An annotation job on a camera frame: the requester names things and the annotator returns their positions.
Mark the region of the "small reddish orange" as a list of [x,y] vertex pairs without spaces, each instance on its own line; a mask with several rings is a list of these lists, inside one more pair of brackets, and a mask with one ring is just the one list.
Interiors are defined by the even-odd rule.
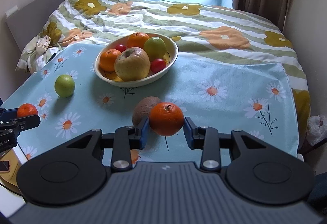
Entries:
[[17,118],[38,115],[38,110],[33,104],[22,104],[17,110]]

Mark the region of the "large orange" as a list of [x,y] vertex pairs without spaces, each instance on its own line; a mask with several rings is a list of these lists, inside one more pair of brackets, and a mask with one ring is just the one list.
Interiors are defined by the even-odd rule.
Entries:
[[149,115],[150,128],[160,136],[173,136],[184,125],[182,110],[171,102],[157,104]]

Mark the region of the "grey bed headboard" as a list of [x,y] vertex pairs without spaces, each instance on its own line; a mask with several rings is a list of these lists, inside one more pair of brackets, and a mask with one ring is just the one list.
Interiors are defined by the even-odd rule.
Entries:
[[15,11],[7,19],[7,26],[19,50],[42,31],[49,16],[65,0],[34,0],[23,8]]

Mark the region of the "large yellow-brown apple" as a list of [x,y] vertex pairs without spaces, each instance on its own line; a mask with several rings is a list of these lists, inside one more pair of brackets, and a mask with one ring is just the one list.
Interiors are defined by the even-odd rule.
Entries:
[[128,48],[115,60],[114,69],[122,81],[144,79],[150,71],[150,60],[147,53],[139,47]]

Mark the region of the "brown kiwi fruit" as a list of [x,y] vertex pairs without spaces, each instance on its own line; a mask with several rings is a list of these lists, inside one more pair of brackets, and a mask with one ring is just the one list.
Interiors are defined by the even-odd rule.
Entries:
[[151,110],[161,103],[158,97],[150,96],[142,99],[135,107],[132,115],[132,123],[134,126],[138,126],[143,118],[149,117]]

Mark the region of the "orange at bowl back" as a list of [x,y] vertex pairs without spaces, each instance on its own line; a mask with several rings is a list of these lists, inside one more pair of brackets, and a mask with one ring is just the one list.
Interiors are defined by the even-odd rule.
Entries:
[[127,41],[128,48],[138,47],[143,49],[144,44],[149,38],[150,37],[146,33],[142,33],[142,32],[133,33],[128,37],[128,41]]

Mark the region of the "wooden side table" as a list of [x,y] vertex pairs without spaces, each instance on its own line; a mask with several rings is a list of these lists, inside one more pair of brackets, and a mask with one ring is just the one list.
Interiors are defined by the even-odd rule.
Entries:
[[22,196],[17,184],[17,173],[22,163],[15,151],[9,150],[1,156],[1,186],[16,195]]

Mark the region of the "green apple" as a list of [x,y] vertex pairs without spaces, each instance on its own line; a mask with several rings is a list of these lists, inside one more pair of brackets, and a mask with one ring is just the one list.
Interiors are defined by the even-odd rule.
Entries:
[[162,59],[166,54],[166,44],[159,37],[151,37],[147,39],[143,45],[143,49],[147,53],[150,61]]
[[55,92],[60,97],[70,97],[75,90],[75,82],[70,75],[60,75],[54,84]]

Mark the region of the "orange at bowl left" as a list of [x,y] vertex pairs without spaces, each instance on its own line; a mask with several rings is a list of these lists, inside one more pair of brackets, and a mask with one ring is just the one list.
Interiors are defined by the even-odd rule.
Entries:
[[99,66],[101,69],[107,72],[115,71],[114,64],[120,54],[121,52],[116,49],[108,49],[107,51],[103,52],[99,60]]

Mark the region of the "white crumpled packet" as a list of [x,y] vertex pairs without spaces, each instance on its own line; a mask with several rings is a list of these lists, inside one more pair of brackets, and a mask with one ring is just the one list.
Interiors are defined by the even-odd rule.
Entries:
[[44,54],[49,48],[50,43],[51,43],[51,38],[48,35],[40,38],[36,44],[37,53],[39,55]]

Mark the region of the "red cherry tomato left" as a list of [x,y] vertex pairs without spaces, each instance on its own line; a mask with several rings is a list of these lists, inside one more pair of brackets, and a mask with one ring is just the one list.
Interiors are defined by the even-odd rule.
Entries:
[[118,44],[114,47],[115,50],[118,50],[119,52],[124,52],[127,49],[127,46],[124,44]]

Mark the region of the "green apple in bowl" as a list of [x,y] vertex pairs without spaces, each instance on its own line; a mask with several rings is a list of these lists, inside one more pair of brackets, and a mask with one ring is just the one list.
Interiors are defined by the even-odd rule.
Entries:
[[159,37],[151,37],[147,39],[143,45],[143,49],[147,53],[150,61],[162,59],[166,54],[166,44]]

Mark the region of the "red cherry tomato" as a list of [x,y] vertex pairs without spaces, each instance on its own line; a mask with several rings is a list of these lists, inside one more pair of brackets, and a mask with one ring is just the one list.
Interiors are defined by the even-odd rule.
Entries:
[[166,61],[164,59],[155,59],[150,65],[150,70],[156,74],[166,68]]
[[118,50],[119,52],[124,52],[127,49],[127,46],[124,44],[118,44],[114,47],[115,50]]

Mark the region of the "white plastic bag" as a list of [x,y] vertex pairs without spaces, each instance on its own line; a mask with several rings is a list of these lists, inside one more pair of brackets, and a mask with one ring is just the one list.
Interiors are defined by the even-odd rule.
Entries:
[[309,118],[307,141],[311,146],[314,146],[326,139],[326,124],[326,117],[324,115],[311,116]]

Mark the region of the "cream fruit bowl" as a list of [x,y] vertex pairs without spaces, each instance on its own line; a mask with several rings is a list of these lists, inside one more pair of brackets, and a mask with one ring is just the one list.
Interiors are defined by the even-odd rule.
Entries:
[[108,44],[94,62],[96,75],[117,87],[140,87],[163,77],[178,57],[177,44],[156,33],[134,33]]

